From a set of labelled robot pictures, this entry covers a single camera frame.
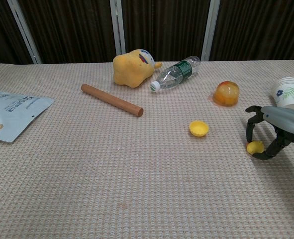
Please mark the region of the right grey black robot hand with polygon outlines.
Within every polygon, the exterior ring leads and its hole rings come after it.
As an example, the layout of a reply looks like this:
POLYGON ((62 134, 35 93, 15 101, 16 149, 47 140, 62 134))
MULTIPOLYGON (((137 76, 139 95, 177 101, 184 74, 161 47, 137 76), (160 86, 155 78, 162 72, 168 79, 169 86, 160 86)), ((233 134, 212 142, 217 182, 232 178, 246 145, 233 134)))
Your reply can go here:
POLYGON ((275 106, 250 106, 245 112, 255 112, 256 115, 249 118, 246 126, 246 140, 253 141, 253 129, 256 124, 263 121, 271 124, 275 130, 276 138, 267 147, 252 153, 254 158, 268 160, 275 157, 283 148, 294 143, 294 110, 275 106))

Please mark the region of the yellow soft object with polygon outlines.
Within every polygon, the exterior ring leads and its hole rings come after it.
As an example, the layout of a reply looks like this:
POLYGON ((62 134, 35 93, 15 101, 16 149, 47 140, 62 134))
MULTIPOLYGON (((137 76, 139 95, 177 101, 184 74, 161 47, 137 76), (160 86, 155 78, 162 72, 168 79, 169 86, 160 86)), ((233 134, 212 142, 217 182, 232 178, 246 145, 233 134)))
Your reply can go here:
POLYGON ((262 141, 252 141, 247 144, 246 150, 249 154, 262 153, 264 151, 264 144, 262 141))

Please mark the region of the yellow small cup shell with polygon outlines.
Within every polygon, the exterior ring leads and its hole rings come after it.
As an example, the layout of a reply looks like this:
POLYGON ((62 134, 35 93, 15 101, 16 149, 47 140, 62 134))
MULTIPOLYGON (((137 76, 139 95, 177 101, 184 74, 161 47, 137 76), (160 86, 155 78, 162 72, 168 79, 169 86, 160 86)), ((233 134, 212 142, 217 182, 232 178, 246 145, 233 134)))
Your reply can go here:
POLYGON ((189 130, 193 136, 203 137, 209 132, 209 126, 203 121, 195 120, 190 123, 189 130))

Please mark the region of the yellow plush toy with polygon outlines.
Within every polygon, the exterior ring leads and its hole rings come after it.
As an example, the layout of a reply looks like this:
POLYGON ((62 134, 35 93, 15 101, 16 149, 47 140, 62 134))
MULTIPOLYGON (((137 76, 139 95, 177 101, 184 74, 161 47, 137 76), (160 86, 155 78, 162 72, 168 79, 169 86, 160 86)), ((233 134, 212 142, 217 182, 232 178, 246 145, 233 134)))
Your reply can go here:
POLYGON ((145 49, 135 49, 129 53, 117 55, 112 63, 114 82, 131 88, 140 86, 162 66, 162 62, 156 62, 145 49))

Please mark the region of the stack of floral paper cups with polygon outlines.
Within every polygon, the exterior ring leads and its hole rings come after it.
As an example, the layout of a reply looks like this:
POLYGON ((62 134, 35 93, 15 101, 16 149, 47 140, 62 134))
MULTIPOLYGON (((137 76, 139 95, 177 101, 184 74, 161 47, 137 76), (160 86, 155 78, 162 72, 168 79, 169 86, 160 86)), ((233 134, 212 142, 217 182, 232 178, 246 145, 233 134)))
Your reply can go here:
POLYGON ((294 110, 294 77, 285 77, 274 82, 271 95, 277 107, 294 110))

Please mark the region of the orange fruit jelly cup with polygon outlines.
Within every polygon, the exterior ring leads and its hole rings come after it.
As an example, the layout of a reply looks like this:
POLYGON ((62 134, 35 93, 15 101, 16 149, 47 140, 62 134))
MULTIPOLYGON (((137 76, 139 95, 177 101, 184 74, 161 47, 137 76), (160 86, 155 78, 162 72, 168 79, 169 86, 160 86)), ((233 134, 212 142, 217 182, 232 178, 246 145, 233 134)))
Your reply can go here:
POLYGON ((220 106, 231 107, 238 103, 240 90, 236 83, 232 81, 221 82, 214 94, 213 101, 220 106))

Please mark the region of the clear plastic water bottle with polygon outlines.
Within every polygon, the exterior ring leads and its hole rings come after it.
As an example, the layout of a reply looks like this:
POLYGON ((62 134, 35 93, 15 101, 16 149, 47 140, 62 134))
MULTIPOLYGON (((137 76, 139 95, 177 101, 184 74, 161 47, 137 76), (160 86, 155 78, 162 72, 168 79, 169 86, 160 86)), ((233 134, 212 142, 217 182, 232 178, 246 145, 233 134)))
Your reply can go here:
POLYGON ((190 56, 168 68, 159 74, 157 79, 150 84, 152 92, 166 90, 176 87, 183 81, 192 77, 198 72, 200 66, 200 58, 190 56))

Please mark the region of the wooden rolling pin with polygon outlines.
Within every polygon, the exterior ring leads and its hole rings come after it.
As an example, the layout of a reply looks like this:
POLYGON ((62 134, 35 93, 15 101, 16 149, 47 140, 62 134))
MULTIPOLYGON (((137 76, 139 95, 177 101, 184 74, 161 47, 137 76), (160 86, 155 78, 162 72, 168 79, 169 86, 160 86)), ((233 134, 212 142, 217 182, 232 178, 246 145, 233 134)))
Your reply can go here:
POLYGON ((134 105, 128 101, 125 101, 123 99, 120 99, 118 97, 115 97, 107 92, 104 92, 102 90, 99 90, 95 87, 92 87, 88 84, 82 84, 81 90, 87 94, 90 94, 93 97, 96 97, 103 102, 106 102, 108 104, 111 104, 119 109, 122 109, 126 112, 129 112, 137 117, 141 117, 143 115, 143 108, 134 105))

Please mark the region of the beige woven tablecloth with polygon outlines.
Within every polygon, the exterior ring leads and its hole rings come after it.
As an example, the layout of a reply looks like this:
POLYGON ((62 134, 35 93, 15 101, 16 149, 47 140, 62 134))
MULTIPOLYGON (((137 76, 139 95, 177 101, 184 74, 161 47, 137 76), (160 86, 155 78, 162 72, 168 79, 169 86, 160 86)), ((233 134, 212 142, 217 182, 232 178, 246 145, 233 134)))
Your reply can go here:
POLYGON ((294 239, 294 143, 253 158, 245 112, 273 104, 294 60, 203 62, 156 94, 112 75, 110 63, 0 64, 0 91, 54 99, 15 142, 0 141, 0 239, 294 239), (213 101, 224 81, 239 87, 234 106, 213 101), (206 136, 190 133, 195 120, 206 136))

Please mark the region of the white blue snack pouch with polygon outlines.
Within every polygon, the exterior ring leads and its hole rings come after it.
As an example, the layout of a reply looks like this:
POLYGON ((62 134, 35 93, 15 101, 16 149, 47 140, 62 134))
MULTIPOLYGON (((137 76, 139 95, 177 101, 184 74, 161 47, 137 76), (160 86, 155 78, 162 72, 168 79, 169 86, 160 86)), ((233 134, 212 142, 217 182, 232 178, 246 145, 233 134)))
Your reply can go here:
POLYGON ((11 143, 54 99, 0 91, 0 140, 11 143))

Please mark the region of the white metal slotted rail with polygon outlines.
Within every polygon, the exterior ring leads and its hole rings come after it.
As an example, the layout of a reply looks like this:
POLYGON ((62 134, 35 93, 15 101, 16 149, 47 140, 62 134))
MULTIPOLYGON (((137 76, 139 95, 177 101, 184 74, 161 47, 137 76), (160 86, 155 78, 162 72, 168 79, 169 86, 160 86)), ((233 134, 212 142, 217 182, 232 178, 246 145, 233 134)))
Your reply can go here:
POLYGON ((214 32, 218 18, 220 0, 210 0, 205 35, 203 40, 201 61, 209 61, 213 44, 214 32))
POLYGON ((122 12, 122 0, 109 0, 115 51, 117 55, 126 53, 125 34, 122 12))
POLYGON ((7 0, 7 3, 19 28, 23 41, 32 59, 32 62, 34 64, 42 64, 43 62, 39 55, 38 49, 35 45, 34 39, 31 35, 30 29, 26 23, 25 17, 22 13, 18 0, 7 0))

